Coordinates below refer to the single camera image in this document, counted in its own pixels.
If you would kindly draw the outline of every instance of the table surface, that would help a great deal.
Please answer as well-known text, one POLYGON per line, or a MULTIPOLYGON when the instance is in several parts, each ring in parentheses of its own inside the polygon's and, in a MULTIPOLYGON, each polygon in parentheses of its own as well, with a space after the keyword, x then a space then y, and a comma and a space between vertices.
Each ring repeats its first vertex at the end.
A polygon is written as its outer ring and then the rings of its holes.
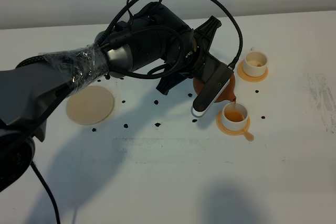
MULTIPOLYGON (((220 20, 210 52, 228 63, 238 36, 227 18, 220 20)), ((237 101, 248 108, 255 140, 217 128, 224 102, 193 123, 191 80, 164 96, 158 80, 101 78, 94 85, 115 95, 113 115, 80 126, 67 118, 64 101, 48 119, 45 141, 35 141, 35 161, 62 223, 336 222, 336 12, 236 20, 241 58, 255 47, 269 60, 262 82, 236 75, 237 101)), ((186 22, 196 28, 204 21, 186 22)), ((0 30, 0 70, 90 44, 105 27, 0 30)), ((1 192, 0 222, 55 223, 31 168, 1 192)))

